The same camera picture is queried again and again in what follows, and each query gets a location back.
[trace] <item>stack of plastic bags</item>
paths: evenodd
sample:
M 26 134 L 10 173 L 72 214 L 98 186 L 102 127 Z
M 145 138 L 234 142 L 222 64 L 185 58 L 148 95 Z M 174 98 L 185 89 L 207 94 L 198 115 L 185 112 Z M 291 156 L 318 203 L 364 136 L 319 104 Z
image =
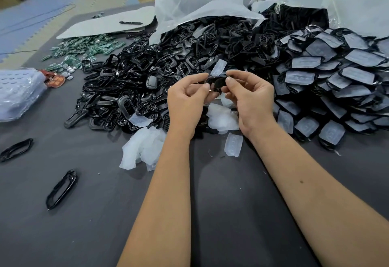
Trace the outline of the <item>stack of plastic bags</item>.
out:
M 0 122 L 20 118 L 46 90 L 45 79 L 34 68 L 0 70 Z
M 131 170 L 144 161 L 148 171 L 154 170 L 165 138 L 166 133 L 162 129 L 144 127 L 138 130 L 123 146 L 123 159 L 119 167 Z

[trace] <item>clear blister packaging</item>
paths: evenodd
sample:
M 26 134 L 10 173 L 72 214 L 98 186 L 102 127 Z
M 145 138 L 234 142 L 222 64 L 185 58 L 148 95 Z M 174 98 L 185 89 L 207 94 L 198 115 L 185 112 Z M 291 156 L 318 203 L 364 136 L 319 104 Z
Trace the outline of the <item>clear blister packaging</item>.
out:
M 34 68 L 0 70 L 0 122 L 20 118 L 46 90 L 45 79 Z

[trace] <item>hand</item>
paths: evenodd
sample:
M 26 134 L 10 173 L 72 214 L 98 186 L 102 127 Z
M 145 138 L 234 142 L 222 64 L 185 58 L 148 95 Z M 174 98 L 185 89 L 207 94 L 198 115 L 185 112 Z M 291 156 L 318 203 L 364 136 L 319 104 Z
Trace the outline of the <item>hand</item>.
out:
M 239 112 L 239 128 L 250 139 L 254 131 L 274 123 L 274 87 L 246 71 L 227 71 L 226 85 L 221 91 L 231 99 Z
M 191 139 L 200 120 L 204 103 L 211 102 L 219 93 L 210 92 L 211 87 L 204 82 L 208 73 L 186 76 L 168 90 L 170 116 L 169 131 L 178 131 L 180 135 Z

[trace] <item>brown tag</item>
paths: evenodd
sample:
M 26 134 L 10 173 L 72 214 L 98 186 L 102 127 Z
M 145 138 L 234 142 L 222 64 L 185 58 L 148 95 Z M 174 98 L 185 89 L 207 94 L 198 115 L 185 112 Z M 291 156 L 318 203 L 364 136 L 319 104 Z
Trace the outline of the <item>brown tag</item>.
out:
M 54 77 L 52 77 L 47 83 L 47 87 L 52 87 L 52 88 L 58 88 L 61 87 L 65 83 L 65 77 L 61 76 L 59 74 L 56 74 Z

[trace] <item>floor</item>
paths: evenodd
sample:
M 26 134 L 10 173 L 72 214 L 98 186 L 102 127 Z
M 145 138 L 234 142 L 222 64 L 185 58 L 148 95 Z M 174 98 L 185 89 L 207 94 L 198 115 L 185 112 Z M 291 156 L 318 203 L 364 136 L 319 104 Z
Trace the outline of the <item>floor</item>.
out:
M 138 0 L 28 0 L 0 11 L 0 69 L 20 67 L 72 16 Z

